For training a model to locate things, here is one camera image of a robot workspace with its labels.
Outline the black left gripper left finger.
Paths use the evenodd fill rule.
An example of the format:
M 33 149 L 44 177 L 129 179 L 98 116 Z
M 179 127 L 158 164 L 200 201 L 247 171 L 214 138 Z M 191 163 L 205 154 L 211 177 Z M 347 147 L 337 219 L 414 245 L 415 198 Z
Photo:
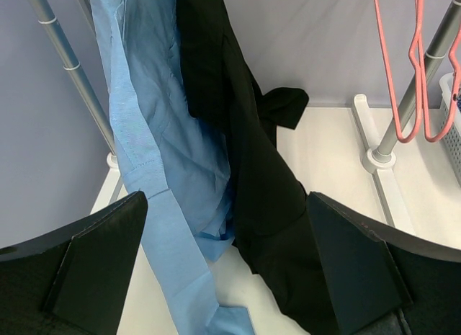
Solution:
M 133 192 L 1 249 L 2 334 L 116 334 L 148 201 Z

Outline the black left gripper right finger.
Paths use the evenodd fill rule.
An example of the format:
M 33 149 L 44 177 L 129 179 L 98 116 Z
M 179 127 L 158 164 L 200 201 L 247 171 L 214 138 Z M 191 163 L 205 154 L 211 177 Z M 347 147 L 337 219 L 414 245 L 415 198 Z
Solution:
M 320 193 L 308 214 L 340 334 L 459 334 L 460 250 Z

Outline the blue checked shirt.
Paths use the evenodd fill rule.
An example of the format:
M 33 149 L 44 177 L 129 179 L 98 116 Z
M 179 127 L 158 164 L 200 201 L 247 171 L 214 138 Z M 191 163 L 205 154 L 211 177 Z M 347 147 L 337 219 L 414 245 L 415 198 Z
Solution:
M 456 101 L 457 108 L 461 112 L 461 93 L 460 91 L 456 95 L 453 95 L 452 99 Z

